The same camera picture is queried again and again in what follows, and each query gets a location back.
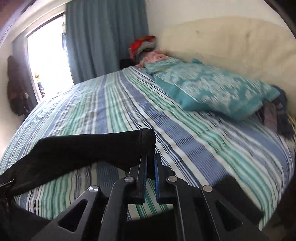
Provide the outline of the black pants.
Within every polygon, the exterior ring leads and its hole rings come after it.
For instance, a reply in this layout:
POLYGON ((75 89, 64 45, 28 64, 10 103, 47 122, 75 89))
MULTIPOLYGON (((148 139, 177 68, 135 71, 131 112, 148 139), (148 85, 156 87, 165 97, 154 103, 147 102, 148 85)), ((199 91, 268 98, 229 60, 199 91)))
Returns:
POLYGON ((128 172, 147 156, 154 179, 154 130, 55 136, 40 139, 1 174, 1 240, 30 240, 50 221, 19 207, 14 197, 72 171, 105 162, 128 172))

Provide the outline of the striped bed sheet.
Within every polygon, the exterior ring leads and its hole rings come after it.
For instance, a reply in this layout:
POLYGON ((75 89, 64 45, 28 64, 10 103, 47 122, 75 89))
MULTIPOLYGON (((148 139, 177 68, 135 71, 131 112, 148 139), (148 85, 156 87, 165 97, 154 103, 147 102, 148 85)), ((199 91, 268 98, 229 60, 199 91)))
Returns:
POLYGON ((295 143, 265 127, 256 116, 230 120, 188 112, 147 73, 134 68, 94 78, 40 102, 11 139, 1 171, 27 155, 39 139, 142 128, 156 133, 162 163, 192 186, 233 176, 263 212, 263 228, 295 169, 295 143))

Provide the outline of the dark clothes by pillow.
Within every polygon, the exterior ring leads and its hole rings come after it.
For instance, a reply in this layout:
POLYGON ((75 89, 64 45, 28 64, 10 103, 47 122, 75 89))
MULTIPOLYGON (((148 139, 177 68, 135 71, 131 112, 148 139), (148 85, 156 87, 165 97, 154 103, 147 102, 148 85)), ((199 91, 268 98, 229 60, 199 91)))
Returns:
POLYGON ((256 115, 266 127, 277 134, 291 139, 295 135, 293 124, 287 111, 287 96, 284 90, 273 85, 279 91, 279 96, 272 102, 265 102, 256 115))

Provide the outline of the teal patterned pillow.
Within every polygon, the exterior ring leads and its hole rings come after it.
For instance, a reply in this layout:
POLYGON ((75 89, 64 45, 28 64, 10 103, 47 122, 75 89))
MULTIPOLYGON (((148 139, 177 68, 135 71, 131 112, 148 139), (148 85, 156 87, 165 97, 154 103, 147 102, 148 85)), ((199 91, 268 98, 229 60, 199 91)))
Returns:
POLYGON ((234 120, 243 120, 258 111, 280 92, 260 80, 206 65, 169 57, 145 63, 156 84, 185 111, 215 111, 234 120))

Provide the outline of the dark hanging clothes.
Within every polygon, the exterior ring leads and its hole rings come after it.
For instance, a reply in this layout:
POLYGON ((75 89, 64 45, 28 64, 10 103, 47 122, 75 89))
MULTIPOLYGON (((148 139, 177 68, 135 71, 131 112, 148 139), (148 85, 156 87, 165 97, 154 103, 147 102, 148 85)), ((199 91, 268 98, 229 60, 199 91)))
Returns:
POLYGON ((17 116, 24 116, 26 118, 32 111, 32 106, 22 68, 13 55, 7 58, 7 63, 7 97, 11 111, 17 116))

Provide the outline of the pink garment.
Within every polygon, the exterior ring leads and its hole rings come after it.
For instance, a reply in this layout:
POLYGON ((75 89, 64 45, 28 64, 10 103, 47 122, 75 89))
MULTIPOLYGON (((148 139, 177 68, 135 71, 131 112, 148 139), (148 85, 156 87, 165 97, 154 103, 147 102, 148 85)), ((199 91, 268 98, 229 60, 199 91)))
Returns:
POLYGON ((169 57, 161 50, 153 50, 145 54, 142 60, 136 65, 138 68, 144 68, 145 63, 156 63, 158 61, 163 61, 169 57))

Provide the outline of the red clothes pile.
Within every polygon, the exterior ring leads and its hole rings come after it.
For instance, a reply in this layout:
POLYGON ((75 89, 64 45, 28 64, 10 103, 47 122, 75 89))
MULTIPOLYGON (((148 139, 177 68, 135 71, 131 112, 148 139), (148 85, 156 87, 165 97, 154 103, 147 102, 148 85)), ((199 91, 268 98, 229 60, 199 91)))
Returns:
POLYGON ((130 59, 135 60, 145 50, 153 50, 156 46, 156 36, 144 36, 136 39, 129 47, 130 59))

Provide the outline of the cream headboard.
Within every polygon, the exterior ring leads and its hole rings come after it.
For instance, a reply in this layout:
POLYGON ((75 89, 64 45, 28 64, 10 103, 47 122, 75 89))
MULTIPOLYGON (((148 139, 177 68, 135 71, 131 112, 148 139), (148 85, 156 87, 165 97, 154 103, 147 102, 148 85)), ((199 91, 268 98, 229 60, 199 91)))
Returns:
POLYGON ((185 61, 196 58, 295 93, 295 37, 276 24, 244 17, 185 22, 163 30, 159 46, 185 61))

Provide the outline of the blue curtain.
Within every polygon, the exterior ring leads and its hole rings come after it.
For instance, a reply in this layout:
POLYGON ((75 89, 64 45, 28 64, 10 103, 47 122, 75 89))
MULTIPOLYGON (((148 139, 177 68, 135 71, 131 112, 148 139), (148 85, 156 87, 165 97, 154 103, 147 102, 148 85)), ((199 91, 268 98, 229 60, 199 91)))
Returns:
POLYGON ((144 1, 70 1, 66 47, 74 84, 119 70, 135 39, 149 33, 144 1))

